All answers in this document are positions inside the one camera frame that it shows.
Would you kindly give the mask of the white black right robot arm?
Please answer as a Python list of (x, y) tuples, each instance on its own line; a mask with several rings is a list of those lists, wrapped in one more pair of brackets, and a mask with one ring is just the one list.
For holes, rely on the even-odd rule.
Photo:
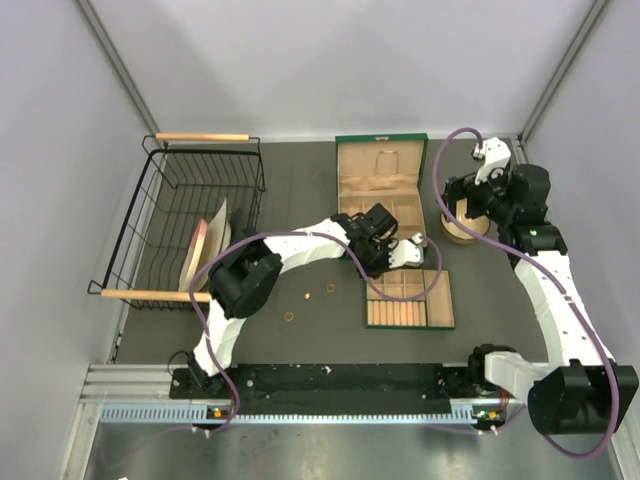
[(466, 217), (497, 226), (494, 244), (508, 255), (542, 331), (548, 362), (538, 367), (509, 347), (473, 351), (466, 380), (476, 394), (499, 387), (523, 402), (544, 436), (615, 433), (639, 387), (630, 365), (619, 365), (595, 334), (572, 278), (568, 248), (547, 219), (549, 173), (535, 165), (497, 167), (452, 177), (442, 200), (448, 215), (467, 203)]

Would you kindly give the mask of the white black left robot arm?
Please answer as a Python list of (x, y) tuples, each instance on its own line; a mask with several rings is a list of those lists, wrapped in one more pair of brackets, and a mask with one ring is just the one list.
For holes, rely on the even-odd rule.
[(188, 357), (192, 384), (205, 396), (226, 387), (232, 353), (247, 318), (269, 299), (279, 276), (316, 261), (351, 258), (366, 279), (424, 256), (421, 239), (400, 240), (396, 219), (381, 204), (354, 215), (338, 213), (306, 228), (259, 234), (252, 229), (228, 237), (231, 227), (216, 215), (200, 222), (191, 240), (179, 287), (195, 295), (208, 287), (206, 308), (198, 307), (203, 331)]

